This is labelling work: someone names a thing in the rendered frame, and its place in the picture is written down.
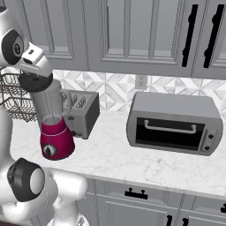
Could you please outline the grey drawer front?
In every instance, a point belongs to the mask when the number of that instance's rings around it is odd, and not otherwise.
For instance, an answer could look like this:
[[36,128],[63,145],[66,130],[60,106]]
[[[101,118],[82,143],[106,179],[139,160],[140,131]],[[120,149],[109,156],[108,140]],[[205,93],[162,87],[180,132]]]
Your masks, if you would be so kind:
[[[168,192],[164,190],[158,190],[154,188],[147,188],[137,185],[126,185],[114,182],[107,182],[96,180],[95,181],[96,193],[99,195],[109,196],[113,198],[122,198],[124,200],[133,200],[138,202],[144,202],[148,204],[156,204],[164,207],[179,208],[182,194],[177,192]],[[136,199],[132,197],[126,197],[124,192],[129,188],[132,188],[135,192],[144,190],[148,195],[147,200]]]
[[182,209],[197,213],[226,217],[226,213],[221,212],[221,207],[225,203],[226,200],[217,200],[207,197],[186,194],[182,205]]

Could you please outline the grey base cupboard door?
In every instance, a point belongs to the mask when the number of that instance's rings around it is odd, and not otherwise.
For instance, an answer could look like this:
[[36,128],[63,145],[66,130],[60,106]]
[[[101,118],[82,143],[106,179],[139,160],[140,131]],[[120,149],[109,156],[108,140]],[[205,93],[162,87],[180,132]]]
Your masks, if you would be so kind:
[[100,226],[166,226],[167,215],[173,226],[177,215],[176,208],[103,195],[97,196],[97,206]]
[[188,218],[188,226],[226,226],[226,217],[185,210],[180,211],[177,226],[183,225],[183,218]]

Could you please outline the grey toaster oven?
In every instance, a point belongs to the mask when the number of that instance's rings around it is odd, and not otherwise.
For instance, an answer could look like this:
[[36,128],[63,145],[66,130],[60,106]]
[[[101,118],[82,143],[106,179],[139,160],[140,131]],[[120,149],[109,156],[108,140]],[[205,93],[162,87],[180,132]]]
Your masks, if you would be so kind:
[[[191,130],[196,133],[148,130],[149,125]],[[223,122],[212,98],[184,94],[137,92],[126,123],[126,136],[133,147],[210,156],[222,139]]]

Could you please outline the grey two-slot toaster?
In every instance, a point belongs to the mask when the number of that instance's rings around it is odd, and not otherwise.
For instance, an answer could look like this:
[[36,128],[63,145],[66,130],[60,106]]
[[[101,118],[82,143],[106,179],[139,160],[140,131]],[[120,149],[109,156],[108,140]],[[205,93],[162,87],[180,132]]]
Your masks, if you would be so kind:
[[64,116],[73,137],[88,139],[100,115],[98,92],[72,91],[72,109]]

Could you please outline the grey wall cupboard door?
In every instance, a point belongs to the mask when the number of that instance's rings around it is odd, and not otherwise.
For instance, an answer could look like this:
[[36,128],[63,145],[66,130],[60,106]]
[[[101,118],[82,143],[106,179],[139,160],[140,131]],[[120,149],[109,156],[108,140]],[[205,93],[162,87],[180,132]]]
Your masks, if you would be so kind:
[[92,72],[189,77],[182,66],[193,0],[84,0]]
[[83,0],[0,0],[57,70],[87,71]]
[[[224,4],[221,25],[216,38],[214,52],[208,68],[204,68],[204,52],[212,31],[212,17],[219,4]],[[199,79],[226,79],[226,0],[207,0],[200,28],[200,35],[192,76]]]

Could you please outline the black round blender lid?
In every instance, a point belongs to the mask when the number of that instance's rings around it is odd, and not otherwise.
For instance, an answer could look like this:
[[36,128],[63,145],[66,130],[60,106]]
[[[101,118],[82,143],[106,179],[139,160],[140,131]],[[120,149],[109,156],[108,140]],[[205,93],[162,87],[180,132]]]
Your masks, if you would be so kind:
[[38,93],[46,90],[53,81],[53,74],[42,77],[34,73],[22,72],[19,75],[19,84],[28,93]]

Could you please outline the white wall outlet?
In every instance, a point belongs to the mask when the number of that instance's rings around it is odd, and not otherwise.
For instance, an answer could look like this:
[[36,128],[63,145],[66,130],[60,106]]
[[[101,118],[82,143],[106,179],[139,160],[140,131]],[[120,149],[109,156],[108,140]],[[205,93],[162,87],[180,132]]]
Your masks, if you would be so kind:
[[135,88],[140,90],[147,89],[147,75],[136,75],[135,76]]

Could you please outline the magenta base blender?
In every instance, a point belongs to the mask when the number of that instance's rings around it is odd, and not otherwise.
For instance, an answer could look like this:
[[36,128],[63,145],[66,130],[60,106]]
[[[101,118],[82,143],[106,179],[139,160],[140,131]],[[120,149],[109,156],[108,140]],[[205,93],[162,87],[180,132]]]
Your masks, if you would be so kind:
[[51,161],[67,158],[75,149],[70,129],[64,117],[72,110],[72,96],[54,79],[44,91],[32,93],[31,99],[41,129],[41,153]]

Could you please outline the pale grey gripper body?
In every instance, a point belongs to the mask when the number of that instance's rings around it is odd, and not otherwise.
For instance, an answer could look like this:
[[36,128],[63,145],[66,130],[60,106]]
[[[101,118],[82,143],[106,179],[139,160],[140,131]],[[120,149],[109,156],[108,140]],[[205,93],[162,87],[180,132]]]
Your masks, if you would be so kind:
[[52,67],[45,56],[38,60],[22,57],[18,62],[18,68],[24,72],[30,72],[45,78],[49,77],[52,73]]

